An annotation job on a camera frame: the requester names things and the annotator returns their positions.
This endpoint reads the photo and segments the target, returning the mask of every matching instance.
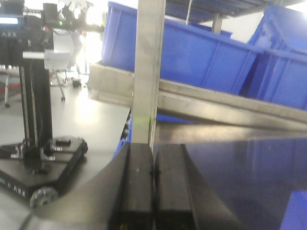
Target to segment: white wall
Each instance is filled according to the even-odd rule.
[[[254,34],[262,16],[263,12],[260,12],[237,18],[224,19],[222,30],[232,32],[232,39],[247,42]],[[212,26],[212,22],[204,23],[204,25]]]

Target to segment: metal pole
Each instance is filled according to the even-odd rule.
[[[189,24],[192,2],[193,2],[193,0],[190,0],[190,2],[189,2],[189,9],[188,9],[188,14],[187,14],[187,19],[186,19],[186,25]]]
[[[213,25],[212,25],[212,31],[216,34],[221,33],[222,29],[222,22],[223,22],[223,16],[220,15],[219,13],[214,14],[214,20],[213,20]]]
[[[139,0],[134,90],[132,142],[153,146],[161,53],[165,19],[165,0]]]

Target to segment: white floor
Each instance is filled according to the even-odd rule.
[[[87,88],[64,88],[61,102],[58,87],[51,87],[53,135],[83,137],[89,146],[86,161],[74,171],[68,190],[88,181],[111,160],[129,109],[88,99]],[[24,138],[21,96],[10,98],[11,108],[0,102],[0,145]],[[0,230],[17,230],[29,214],[28,203],[0,187]]]

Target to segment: blue plastic bin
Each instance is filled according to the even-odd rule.
[[[137,10],[109,2],[102,61],[134,71]],[[161,78],[236,94],[262,49],[165,20]]]
[[[200,24],[197,24],[197,23],[190,23],[189,25],[194,26],[196,28],[203,29],[203,30],[208,31],[208,32],[212,32],[212,27],[209,27],[209,26],[206,26],[206,25],[200,25]],[[230,38],[231,35],[232,35],[232,32],[221,30],[221,35]]]
[[[307,191],[293,191],[280,230],[307,229]]]
[[[247,97],[307,109],[307,57],[268,50],[260,56]]]
[[[307,54],[307,20],[302,12],[268,4],[248,42],[265,49]]]

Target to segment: bright light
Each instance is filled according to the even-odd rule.
[[[61,9],[63,9],[63,8],[64,8],[64,6],[65,6],[65,3],[64,3],[64,2],[62,2],[62,1],[60,1],[60,2],[58,3],[58,5],[57,5],[57,7],[58,7],[58,11],[60,11]]]
[[[102,24],[102,14],[96,8],[90,7],[87,9],[86,13],[86,23],[88,25],[101,25]]]
[[[79,19],[79,15],[81,14],[81,10],[79,8],[74,9],[73,16],[75,19]]]
[[[18,24],[18,19],[0,17],[0,24]]]

